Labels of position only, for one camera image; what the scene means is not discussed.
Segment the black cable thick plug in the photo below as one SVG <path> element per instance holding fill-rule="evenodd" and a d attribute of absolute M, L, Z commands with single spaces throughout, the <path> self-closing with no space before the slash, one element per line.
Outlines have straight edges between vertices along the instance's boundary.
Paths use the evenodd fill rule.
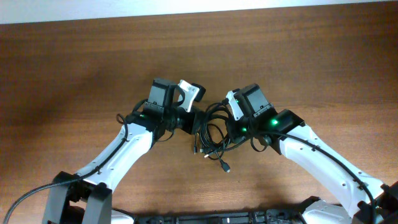
<path fill-rule="evenodd" d="M 223 155 L 231 143 L 230 138 L 214 123 L 214 120 L 224 121 L 230 119 L 230 112 L 223 103 L 213 103 L 205 110 L 205 118 L 199 129 L 199 138 L 205 158 L 218 161 L 224 172 L 229 173 L 231 168 L 223 160 Z"/>

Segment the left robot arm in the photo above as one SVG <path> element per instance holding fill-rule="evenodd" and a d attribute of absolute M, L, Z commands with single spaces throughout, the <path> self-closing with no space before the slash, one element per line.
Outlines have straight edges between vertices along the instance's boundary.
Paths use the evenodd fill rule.
<path fill-rule="evenodd" d="M 127 116 L 114 140 L 75 174 L 60 172 L 52 182 L 43 223 L 135 223 L 133 215 L 115 210 L 113 192 L 132 165 L 166 131 L 193 134 L 204 112 L 182 101 L 164 106 L 144 99 Z"/>

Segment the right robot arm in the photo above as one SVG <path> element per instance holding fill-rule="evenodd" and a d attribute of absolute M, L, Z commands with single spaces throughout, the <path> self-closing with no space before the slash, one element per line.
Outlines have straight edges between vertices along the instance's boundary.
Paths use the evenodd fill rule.
<path fill-rule="evenodd" d="M 290 110 L 276 112 L 259 85 L 229 91 L 233 139 L 257 139 L 295 162 L 338 200 L 310 197 L 299 211 L 303 223 L 397 223 L 397 184 L 387 185 L 354 166 L 324 143 Z"/>

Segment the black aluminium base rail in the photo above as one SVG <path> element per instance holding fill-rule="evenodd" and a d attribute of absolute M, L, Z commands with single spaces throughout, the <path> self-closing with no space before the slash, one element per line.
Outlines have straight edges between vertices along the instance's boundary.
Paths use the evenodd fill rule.
<path fill-rule="evenodd" d="M 269 209 L 258 212 L 213 213 L 206 215 L 158 215 L 134 218 L 138 224 L 304 224 L 299 212 Z"/>

